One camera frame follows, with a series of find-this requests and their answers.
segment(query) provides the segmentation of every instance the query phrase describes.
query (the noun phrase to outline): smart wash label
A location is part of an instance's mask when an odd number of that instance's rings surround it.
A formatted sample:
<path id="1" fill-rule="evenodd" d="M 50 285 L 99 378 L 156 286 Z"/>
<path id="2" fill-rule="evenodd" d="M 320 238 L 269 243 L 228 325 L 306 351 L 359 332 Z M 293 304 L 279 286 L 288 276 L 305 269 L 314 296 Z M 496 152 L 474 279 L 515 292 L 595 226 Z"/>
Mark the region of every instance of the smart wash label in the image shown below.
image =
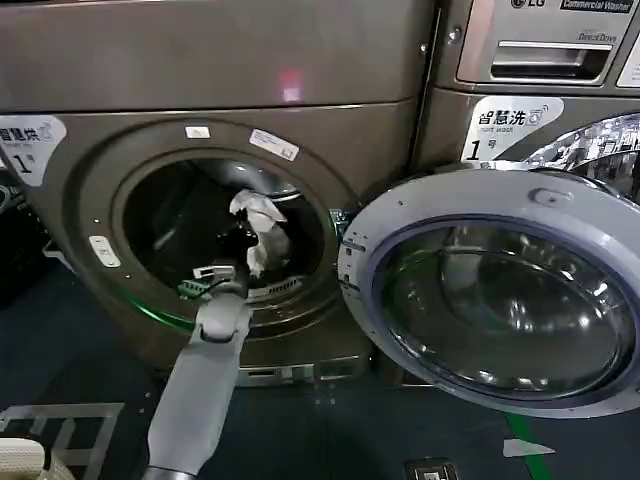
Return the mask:
<path id="1" fill-rule="evenodd" d="M 564 110 L 561 98 L 490 96 L 473 110 L 461 162 L 491 168 L 509 147 L 556 120 Z"/>
<path id="2" fill-rule="evenodd" d="M 50 115 L 0 116 L 0 148 L 30 187 L 42 185 L 49 160 L 66 135 L 64 124 Z"/>

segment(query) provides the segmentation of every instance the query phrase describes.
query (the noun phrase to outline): dark floor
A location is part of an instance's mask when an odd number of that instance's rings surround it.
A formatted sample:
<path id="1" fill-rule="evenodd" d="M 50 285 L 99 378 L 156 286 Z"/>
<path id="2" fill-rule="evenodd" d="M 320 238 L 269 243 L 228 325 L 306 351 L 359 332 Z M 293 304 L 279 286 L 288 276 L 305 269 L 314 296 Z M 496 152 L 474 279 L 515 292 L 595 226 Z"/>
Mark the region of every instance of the dark floor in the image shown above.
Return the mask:
<path id="1" fill-rule="evenodd" d="M 16 404 L 123 402 L 101 479 L 135 478 L 157 395 L 145 367 L 84 287 L 54 268 L 0 311 L 0 410 Z M 526 420 L 555 455 L 504 458 L 500 412 L 430 388 L 375 378 L 313 388 L 242 389 L 201 478 L 405 478 L 404 463 L 451 459 L 463 480 L 602 480 L 640 471 L 640 411 L 593 420 Z"/>

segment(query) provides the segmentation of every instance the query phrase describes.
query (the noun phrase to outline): green light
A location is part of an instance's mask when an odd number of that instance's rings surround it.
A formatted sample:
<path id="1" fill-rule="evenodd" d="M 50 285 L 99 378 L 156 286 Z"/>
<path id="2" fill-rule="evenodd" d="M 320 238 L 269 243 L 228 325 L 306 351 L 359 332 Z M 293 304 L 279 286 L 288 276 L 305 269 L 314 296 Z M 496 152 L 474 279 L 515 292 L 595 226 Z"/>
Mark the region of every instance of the green light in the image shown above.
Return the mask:
<path id="1" fill-rule="evenodd" d="M 186 317 L 180 317 L 171 313 L 154 310 L 126 292 L 123 296 L 138 311 L 144 313 L 156 322 L 166 325 L 167 327 L 175 328 L 176 330 L 180 330 L 182 332 L 188 333 L 193 330 L 193 321 L 189 320 Z"/>

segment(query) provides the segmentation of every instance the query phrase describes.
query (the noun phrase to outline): washer door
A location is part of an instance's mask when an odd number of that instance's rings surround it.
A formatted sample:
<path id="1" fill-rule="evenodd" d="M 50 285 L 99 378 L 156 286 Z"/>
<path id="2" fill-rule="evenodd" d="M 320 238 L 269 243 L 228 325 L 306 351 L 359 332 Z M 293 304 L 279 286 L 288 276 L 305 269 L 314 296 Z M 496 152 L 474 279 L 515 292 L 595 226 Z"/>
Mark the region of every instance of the washer door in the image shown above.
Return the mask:
<path id="1" fill-rule="evenodd" d="M 543 417 L 640 406 L 640 208 L 596 182 L 411 180 L 351 223 L 338 275 L 370 338 L 447 392 Z"/>

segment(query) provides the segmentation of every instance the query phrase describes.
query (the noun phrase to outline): sticker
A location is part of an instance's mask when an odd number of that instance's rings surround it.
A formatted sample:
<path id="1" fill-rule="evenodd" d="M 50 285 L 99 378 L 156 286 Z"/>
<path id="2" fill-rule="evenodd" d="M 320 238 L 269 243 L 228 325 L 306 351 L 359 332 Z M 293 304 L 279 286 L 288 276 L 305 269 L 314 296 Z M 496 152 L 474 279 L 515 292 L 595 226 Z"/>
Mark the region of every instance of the sticker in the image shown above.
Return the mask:
<path id="1" fill-rule="evenodd" d="M 528 457 L 530 455 L 548 455 L 549 453 L 556 453 L 556 451 L 545 445 L 525 442 L 524 440 L 517 438 L 505 440 L 502 446 L 502 455 L 506 458 Z"/>
<path id="2" fill-rule="evenodd" d="M 209 127 L 184 127 L 187 138 L 211 138 Z"/>
<path id="3" fill-rule="evenodd" d="M 553 122 L 563 110 L 564 102 L 560 98 L 485 97 L 473 110 L 460 160 L 480 166 L 486 163 L 487 168 L 491 168 L 488 162 Z"/>
<path id="4" fill-rule="evenodd" d="M 64 124 L 50 115 L 0 116 L 0 146 L 30 187 L 42 185 L 51 155 L 66 135 Z"/>
<path id="5" fill-rule="evenodd" d="M 117 268 L 121 265 L 120 259 L 113 252 L 109 239 L 100 235 L 89 237 L 89 243 L 98 260 L 107 268 Z"/>
<path id="6" fill-rule="evenodd" d="M 278 155 L 279 157 L 289 160 L 290 162 L 293 162 L 296 159 L 296 155 L 298 155 L 298 152 L 300 151 L 300 148 L 296 147 L 294 144 L 289 143 L 286 140 L 282 140 L 281 138 L 263 130 L 254 130 L 251 132 L 249 143 L 256 147 L 263 148 L 274 155 Z"/>
<path id="7" fill-rule="evenodd" d="M 562 0 L 561 10 L 601 13 L 629 13 L 633 0 Z"/>
<path id="8" fill-rule="evenodd" d="M 636 38 L 633 50 L 624 64 L 622 73 L 618 78 L 619 87 L 638 88 L 640 87 L 640 35 Z"/>

